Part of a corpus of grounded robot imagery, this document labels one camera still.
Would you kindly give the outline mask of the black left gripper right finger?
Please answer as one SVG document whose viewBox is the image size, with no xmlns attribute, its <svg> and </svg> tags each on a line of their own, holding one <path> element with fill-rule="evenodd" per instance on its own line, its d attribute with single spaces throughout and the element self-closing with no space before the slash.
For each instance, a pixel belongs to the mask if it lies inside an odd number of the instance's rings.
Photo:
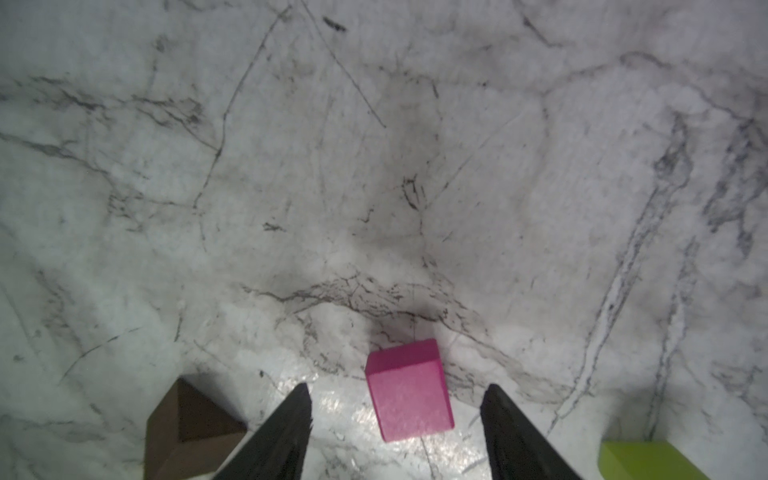
<svg viewBox="0 0 768 480">
<path fill-rule="evenodd" d="M 493 480 L 580 480 L 581 477 L 497 384 L 480 406 Z"/>
</svg>

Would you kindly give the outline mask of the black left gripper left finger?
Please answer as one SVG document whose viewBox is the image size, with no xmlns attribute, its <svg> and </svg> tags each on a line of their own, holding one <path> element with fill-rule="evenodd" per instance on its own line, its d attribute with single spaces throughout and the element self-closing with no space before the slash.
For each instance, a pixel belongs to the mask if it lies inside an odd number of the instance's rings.
<svg viewBox="0 0 768 480">
<path fill-rule="evenodd" d="M 299 480 L 312 430 L 312 401 L 297 384 L 215 480 Z"/>
</svg>

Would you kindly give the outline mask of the lime green wood cube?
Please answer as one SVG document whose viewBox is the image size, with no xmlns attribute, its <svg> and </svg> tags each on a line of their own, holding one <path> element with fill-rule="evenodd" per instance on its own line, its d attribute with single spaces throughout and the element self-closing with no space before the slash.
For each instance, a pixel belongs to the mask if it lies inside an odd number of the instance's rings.
<svg viewBox="0 0 768 480">
<path fill-rule="evenodd" d="M 668 442 L 603 441 L 598 470 L 605 480 L 708 480 Z"/>
</svg>

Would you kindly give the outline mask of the purple wood cube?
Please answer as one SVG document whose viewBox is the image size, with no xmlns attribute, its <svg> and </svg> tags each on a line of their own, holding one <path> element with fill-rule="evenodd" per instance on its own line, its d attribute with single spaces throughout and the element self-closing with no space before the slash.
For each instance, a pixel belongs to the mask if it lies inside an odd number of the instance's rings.
<svg viewBox="0 0 768 480">
<path fill-rule="evenodd" d="M 385 442 L 429 436 L 455 427 L 436 340 L 370 353 L 365 377 Z"/>
</svg>

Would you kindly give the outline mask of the brown wood cube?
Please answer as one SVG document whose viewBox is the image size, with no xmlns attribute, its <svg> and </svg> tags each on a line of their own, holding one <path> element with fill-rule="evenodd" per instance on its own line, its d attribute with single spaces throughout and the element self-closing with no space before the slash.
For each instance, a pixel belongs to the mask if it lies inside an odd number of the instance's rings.
<svg viewBox="0 0 768 480">
<path fill-rule="evenodd" d="M 179 378 L 147 420 L 143 477 L 177 480 L 213 473 L 246 432 L 245 423 Z"/>
</svg>

